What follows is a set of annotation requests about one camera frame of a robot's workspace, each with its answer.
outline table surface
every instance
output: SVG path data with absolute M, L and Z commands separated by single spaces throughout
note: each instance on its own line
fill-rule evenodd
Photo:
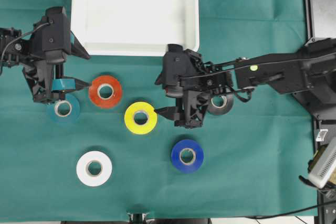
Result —
M 199 52 L 206 61 L 294 52 L 306 41 L 303 0 L 199 1 Z M 51 6 L 70 11 L 71 0 L 0 0 L 0 27 L 29 31 Z M 207 115 L 201 129 L 176 128 L 159 117 L 150 134 L 130 133 L 123 114 L 132 102 L 155 108 L 174 103 L 154 85 L 161 61 L 69 57 L 66 75 L 90 82 L 107 73 L 123 86 L 121 103 L 110 110 L 95 107 L 87 90 L 76 92 L 81 115 L 72 125 L 55 124 L 44 105 L 32 102 L 21 67 L 4 69 L 0 221 L 126 220 L 127 212 L 157 218 L 270 215 L 316 203 L 316 192 L 298 179 L 313 153 L 310 116 L 269 86 L 258 87 L 247 104 L 235 100 L 225 116 Z M 170 161 L 172 146 L 184 138 L 198 141 L 205 155 L 201 169 L 188 175 Z M 77 160 L 90 150 L 113 162 L 111 178 L 97 188 L 76 176 Z

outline roll of tape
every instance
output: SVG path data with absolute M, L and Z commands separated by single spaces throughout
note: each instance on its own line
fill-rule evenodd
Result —
M 109 97 L 104 98 L 100 94 L 100 90 L 109 87 L 112 93 Z M 122 89 L 119 81 L 112 76 L 99 76 L 95 78 L 89 88 L 89 98 L 91 102 L 103 109 L 110 109 L 120 102 Z
M 100 172 L 93 175 L 89 166 L 91 163 L 100 165 Z M 100 186 L 104 184 L 112 174 L 112 162 L 103 152 L 87 152 L 77 162 L 76 173 L 79 180 L 87 186 Z
M 147 121 L 144 124 L 138 124 L 135 121 L 135 115 L 144 113 Z M 126 127 L 134 134 L 143 135 L 151 132 L 157 123 L 158 117 L 154 112 L 154 108 L 147 102 L 136 102 L 130 105 L 124 115 Z
M 62 104 L 69 106 L 69 112 L 67 114 L 60 113 L 59 109 Z M 79 113 L 79 102 L 72 94 L 66 94 L 65 100 L 63 101 L 57 101 L 54 104 L 47 105 L 47 115 L 57 123 L 72 123 L 79 117 Z
M 184 161 L 184 151 L 190 152 L 192 158 Z M 193 173 L 197 171 L 204 159 L 204 153 L 201 146 L 194 140 L 181 140 L 172 149 L 171 159 L 173 165 L 183 173 Z
M 233 107 L 233 94 L 222 95 L 220 98 L 223 100 L 223 104 L 221 106 L 217 106 L 214 103 L 214 98 L 211 98 L 210 100 L 207 110 L 212 115 L 224 115 L 228 113 Z
M 76 83 L 74 79 L 68 78 L 68 79 L 53 80 L 52 91 L 66 90 L 66 89 L 76 89 Z

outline plastic tray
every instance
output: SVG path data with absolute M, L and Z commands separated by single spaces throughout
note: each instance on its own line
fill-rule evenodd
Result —
M 163 56 L 197 51 L 198 0 L 72 0 L 71 30 L 91 55 Z

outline black tape roll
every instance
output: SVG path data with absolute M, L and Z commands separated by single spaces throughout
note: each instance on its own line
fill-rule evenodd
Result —
M 211 98 L 208 105 L 208 112 L 212 115 L 224 115 L 232 109 L 233 106 L 233 94 L 220 96 L 223 99 L 222 106 L 216 106 Z

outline yellow sticker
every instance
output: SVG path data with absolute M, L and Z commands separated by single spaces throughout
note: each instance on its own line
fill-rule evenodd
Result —
M 134 117 L 137 113 L 144 113 L 146 115 L 147 121 L 144 124 L 138 124 L 135 121 Z M 144 135 L 155 128 L 158 117 L 152 105 L 147 102 L 136 102 L 127 108 L 124 120 L 129 131 L 137 135 Z
M 258 65 L 252 65 L 250 66 L 251 71 L 257 71 L 258 70 Z

